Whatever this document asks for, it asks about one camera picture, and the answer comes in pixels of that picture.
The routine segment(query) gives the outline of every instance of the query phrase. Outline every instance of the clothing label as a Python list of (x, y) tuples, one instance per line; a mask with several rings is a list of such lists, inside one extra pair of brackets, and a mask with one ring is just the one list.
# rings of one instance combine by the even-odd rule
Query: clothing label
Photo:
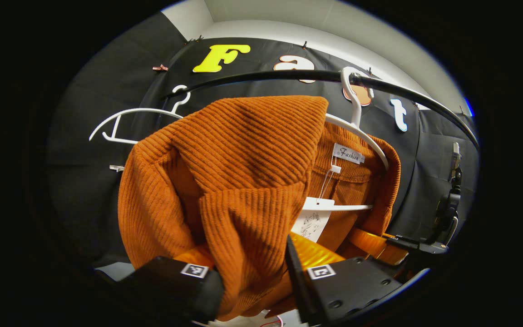
[(344, 147), (343, 145), (340, 145), (338, 143), (334, 143), (334, 149), (332, 150), (332, 155), (334, 157), (344, 159), (347, 161), (354, 162), (355, 164), (360, 164), (361, 162), (365, 162), (365, 156), (362, 153), (359, 153), (358, 151), (354, 151), (353, 149), (350, 149), (348, 147)]
[[(334, 200), (307, 197), (304, 205), (306, 206), (308, 204), (318, 207), (323, 205), (326, 207), (334, 205)], [(328, 222), (328, 218), (330, 218), (330, 213), (332, 213), (332, 211), (302, 210), (292, 227), (292, 232), (312, 242), (317, 242), (320, 234), (322, 234), (324, 230), (324, 226), (326, 226)]]

